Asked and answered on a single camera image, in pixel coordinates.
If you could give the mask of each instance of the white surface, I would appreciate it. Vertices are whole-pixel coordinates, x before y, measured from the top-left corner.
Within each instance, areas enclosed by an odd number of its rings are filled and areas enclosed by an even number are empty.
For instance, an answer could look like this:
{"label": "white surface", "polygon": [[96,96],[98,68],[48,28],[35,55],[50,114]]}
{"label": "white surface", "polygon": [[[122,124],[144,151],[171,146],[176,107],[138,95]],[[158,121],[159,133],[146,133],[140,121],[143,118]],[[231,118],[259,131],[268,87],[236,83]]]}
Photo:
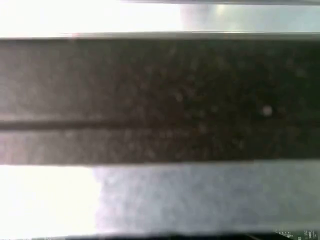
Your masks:
{"label": "white surface", "polygon": [[319,33],[320,6],[0,1],[1,38],[135,32]]}

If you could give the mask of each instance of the small white spot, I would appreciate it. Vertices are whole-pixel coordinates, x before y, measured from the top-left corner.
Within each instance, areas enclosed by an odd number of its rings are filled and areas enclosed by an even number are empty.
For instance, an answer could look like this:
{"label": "small white spot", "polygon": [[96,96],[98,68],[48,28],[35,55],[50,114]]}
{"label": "small white spot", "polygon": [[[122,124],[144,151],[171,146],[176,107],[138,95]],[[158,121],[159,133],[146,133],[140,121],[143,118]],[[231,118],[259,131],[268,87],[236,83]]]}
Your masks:
{"label": "small white spot", "polygon": [[262,114],[265,116],[265,117],[270,117],[273,113],[273,109],[271,106],[269,105],[265,105],[263,106],[262,108]]}
{"label": "small white spot", "polygon": [[175,95],[175,99],[178,101],[178,102],[182,102],[184,100],[184,96],[182,96],[181,93],[177,93]]}

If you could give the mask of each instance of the gray surface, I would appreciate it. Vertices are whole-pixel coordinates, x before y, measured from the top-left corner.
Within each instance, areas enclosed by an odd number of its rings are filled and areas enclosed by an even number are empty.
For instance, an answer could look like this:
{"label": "gray surface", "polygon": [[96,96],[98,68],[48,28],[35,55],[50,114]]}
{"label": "gray surface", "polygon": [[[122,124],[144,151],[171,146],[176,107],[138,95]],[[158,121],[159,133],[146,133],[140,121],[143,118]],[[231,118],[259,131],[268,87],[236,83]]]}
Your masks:
{"label": "gray surface", "polygon": [[119,37],[134,33],[318,33],[320,6],[1,1],[0,38]]}
{"label": "gray surface", "polygon": [[0,238],[316,229],[320,163],[0,167]]}

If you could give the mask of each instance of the metal edge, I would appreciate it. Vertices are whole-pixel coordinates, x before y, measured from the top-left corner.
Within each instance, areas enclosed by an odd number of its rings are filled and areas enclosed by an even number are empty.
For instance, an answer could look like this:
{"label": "metal edge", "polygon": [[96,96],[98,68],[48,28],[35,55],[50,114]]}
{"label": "metal edge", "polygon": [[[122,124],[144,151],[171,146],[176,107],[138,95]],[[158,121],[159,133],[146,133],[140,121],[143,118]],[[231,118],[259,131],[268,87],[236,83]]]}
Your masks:
{"label": "metal edge", "polygon": [[93,0],[75,10],[59,2],[1,1],[0,39],[318,39],[320,33],[318,5]]}

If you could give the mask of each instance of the horizontal groove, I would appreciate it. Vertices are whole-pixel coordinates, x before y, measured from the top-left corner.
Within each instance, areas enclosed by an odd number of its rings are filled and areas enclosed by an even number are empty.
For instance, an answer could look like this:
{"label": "horizontal groove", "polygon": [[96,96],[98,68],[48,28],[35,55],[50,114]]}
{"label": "horizontal groove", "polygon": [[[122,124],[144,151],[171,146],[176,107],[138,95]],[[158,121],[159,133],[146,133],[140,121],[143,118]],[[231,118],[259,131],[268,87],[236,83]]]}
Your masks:
{"label": "horizontal groove", "polygon": [[142,123],[142,122],[123,122],[123,121],[104,121],[104,120],[32,120],[32,121],[0,121],[0,132],[10,131],[68,131],[68,130],[185,130],[196,132],[201,128],[206,128],[209,133],[216,128],[320,128],[320,120],[308,121],[286,121],[270,120],[234,122],[225,120],[203,120],[193,124],[167,123],[161,122]]}

